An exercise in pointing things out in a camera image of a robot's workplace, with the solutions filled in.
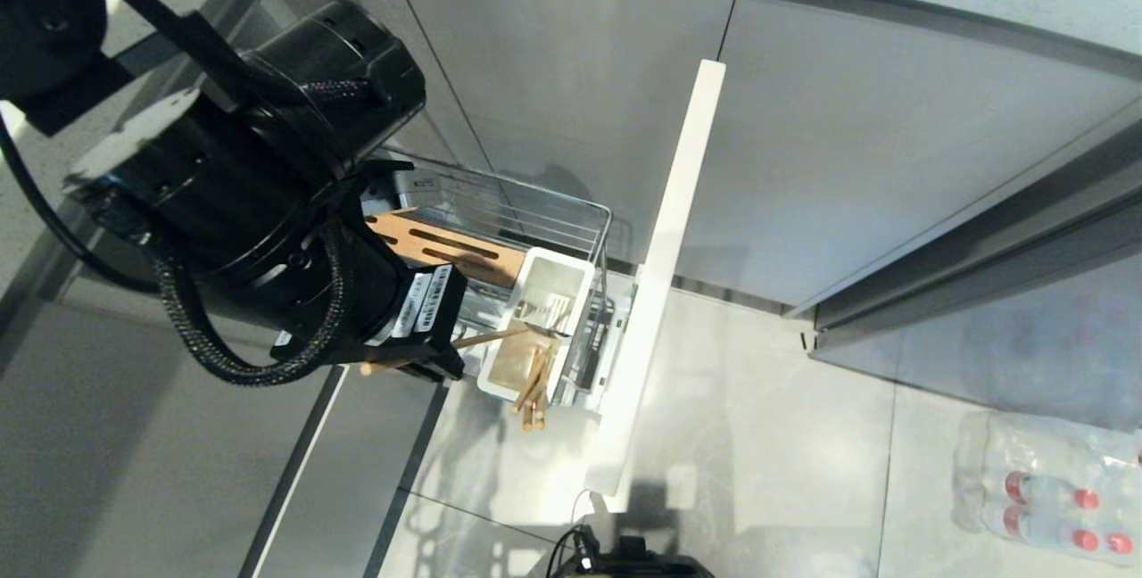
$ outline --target water bottle pack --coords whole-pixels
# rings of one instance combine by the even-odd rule
[[[1118,565],[1142,546],[1142,433],[980,412],[960,425],[952,520]]]

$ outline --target black cable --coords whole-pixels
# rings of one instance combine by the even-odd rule
[[[571,529],[569,529],[562,536],[560,536],[560,539],[555,543],[555,547],[552,548],[552,556],[549,559],[547,559],[547,573],[546,573],[546,578],[555,578],[555,575],[552,573],[552,572],[556,568],[563,567],[563,543],[565,543],[569,537],[573,536],[578,531],[579,531],[579,527],[576,525],[576,527],[572,527]],[[558,564],[555,563],[555,553],[556,552],[558,552],[558,554],[560,554]]]
[[[27,171],[27,166],[24,164],[24,160],[21,158],[19,151],[16,150],[16,142],[14,142],[11,139],[11,135],[8,134],[8,127],[5,126],[3,117],[0,117],[0,152],[3,154],[5,162],[8,163],[8,169],[11,170],[13,178],[16,179],[16,185],[19,186],[21,192],[24,192],[24,196],[27,199],[27,202],[32,204],[32,209],[35,210],[37,215],[39,215],[41,219],[43,219],[45,225],[47,225],[48,230],[59,239],[59,241],[64,244],[64,248],[69,249],[69,251],[73,254],[77,259],[112,283],[116,283],[137,292],[159,292],[159,286],[154,282],[137,280],[130,275],[120,273],[118,270],[111,268],[106,262],[91,252],[87,246],[83,244],[83,242],[80,241],[79,238],[77,238],[67,228],[67,226],[64,225],[61,217],[56,215],[56,211],[51,208],[51,204],[43,199],[40,187],[35,186],[32,172]]]
[[[241,386],[272,386],[300,379],[317,370],[337,348],[345,328],[345,315],[352,304],[353,268],[345,258],[345,236],[336,224],[325,224],[319,233],[329,259],[329,306],[321,328],[300,353],[289,360],[257,367],[238,356],[210,324],[194,279],[186,263],[168,246],[159,233],[146,233],[143,250],[154,264],[162,289],[162,305],[175,326],[186,350],[210,374]]]

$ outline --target gray cabinet door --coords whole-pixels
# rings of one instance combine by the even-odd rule
[[[1013,194],[1139,98],[1137,78],[967,22],[812,1],[734,6],[682,275],[815,302]]]
[[[0,355],[0,576],[236,575],[325,371],[242,388],[169,328],[19,313]]]
[[[409,2],[492,168],[611,207],[611,256],[642,262],[733,0]]]

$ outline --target tile floor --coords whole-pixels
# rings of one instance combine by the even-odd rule
[[[673,291],[627,476],[594,506],[577,501],[586,415],[525,433],[457,384],[380,576],[542,576],[585,515],[604,548],[638,532],[719,578],[1129,573],[957,529],[952,451],[979,407],[815,362],[810,330]]]

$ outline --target white cabinet panel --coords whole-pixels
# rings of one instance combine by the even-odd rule
[[[722,106],[678,272],[790,305],[1011,195],[1021,172],[1136,99],[1140,86],[778,0],[738,0],[721,58]]]
[[[722,63],[703,61],[698,66],[690,107],[682,122],[678,147],[674,152],[670,176],[646,250],[646,262],[638,273],[638,291],[630,307],[626,335],[598,409],[602,419],[592,444],[586,485],[608,496],[619,490],[627,467],[638,407],[662,327],[666,298],[670,292],[724,80],[725,65]]]
[[[640,263],[733,0],[409,0],[502,175],[608,204]]]

